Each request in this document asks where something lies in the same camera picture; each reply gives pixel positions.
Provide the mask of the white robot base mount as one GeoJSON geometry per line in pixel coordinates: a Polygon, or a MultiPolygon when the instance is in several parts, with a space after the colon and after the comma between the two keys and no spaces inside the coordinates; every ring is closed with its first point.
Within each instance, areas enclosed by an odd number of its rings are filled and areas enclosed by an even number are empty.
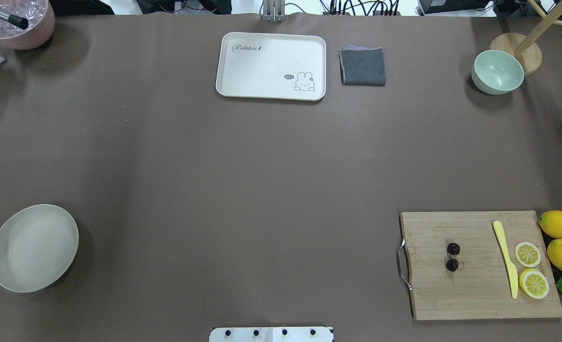
{"type": "Polygon", "coordinates": [[[324,326],[218,327],[209,342],[333,342],[333,328],[324,326]]]}

